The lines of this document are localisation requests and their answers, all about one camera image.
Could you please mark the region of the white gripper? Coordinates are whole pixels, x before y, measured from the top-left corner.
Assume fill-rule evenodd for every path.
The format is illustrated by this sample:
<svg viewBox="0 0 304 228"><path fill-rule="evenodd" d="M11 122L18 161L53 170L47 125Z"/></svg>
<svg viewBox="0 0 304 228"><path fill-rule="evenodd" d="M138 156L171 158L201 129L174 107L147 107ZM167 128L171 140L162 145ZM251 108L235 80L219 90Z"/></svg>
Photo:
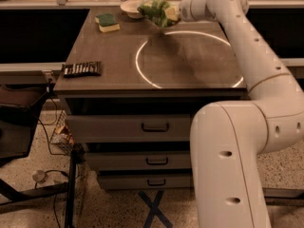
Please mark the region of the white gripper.
<svg viewBox="0 0 304 228"><path fill-rule="evenodd" d="M194 22L194 21L214 21L206 4L207 0L181 0L179 9L171 6L164 10L167 19L172 21Z"/></svg>

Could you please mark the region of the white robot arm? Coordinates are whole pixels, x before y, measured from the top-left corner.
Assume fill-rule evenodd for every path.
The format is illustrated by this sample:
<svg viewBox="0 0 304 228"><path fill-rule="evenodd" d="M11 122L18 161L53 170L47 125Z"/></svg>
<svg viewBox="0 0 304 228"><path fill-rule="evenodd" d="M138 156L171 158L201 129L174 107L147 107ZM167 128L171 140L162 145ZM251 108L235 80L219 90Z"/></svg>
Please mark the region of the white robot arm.
<svg viewBox="0 0 304 228"><path fill-rule="evenodd" d="M257 155L303 137L304 94L245 15L246 0L181 0L184 22L218 21L249 98L208 104L195 115L190 153L199 228L271 228Z"/></svg>

